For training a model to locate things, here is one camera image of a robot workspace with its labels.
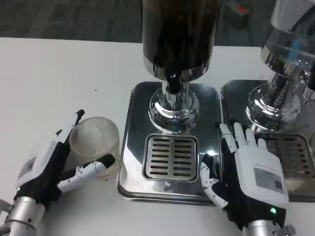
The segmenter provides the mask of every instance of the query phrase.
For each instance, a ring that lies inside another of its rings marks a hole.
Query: dark liquid container
[[[143,0],[143,52],[153,64],[188,70],[212,54],[221,0]]]

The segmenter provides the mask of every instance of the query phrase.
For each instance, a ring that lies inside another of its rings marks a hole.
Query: drain grate
[[[306,140],[294,134],[258,134],[268,150],[276,155],[286,178],[314,178],[315,169]]]
[[[148,139],[144,175],[151,179],[192,181],[197,177],[196,139],[153,135]]]

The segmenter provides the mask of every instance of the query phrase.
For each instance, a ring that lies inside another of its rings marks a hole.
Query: plastic cup
[[[114,122],[104,117],[92,117],[78,123],[72,130],[69,143],[79,165],[95,161],[106,154],[115,157],[115,163],[97,177],[109,179],[118,169],[119,133]]]

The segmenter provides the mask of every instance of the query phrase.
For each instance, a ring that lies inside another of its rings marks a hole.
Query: table surface
[[[123,139],[130,93],[157,81],[144,68],[142,45],[47,39],[0,39],[0,198],[12,202],[24,159],[79,109],[110,118]],[[217,91],[232,79],[269,79],[260,48],[215,47],[210,70],[196,83]],[[298,236],[315,231],[315,204],[291,203]],[[39,235],[240,236],[216,207],[131,202],[116,180],[93,180],[52,204]]]

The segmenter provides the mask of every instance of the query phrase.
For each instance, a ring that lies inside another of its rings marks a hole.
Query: floor
[[[275,0],[239,2],[250,10],[247,27],[221,17],[216,45],[262,46]],[[140,9],[140,0],[0,0],[0,37],[141,42]]]

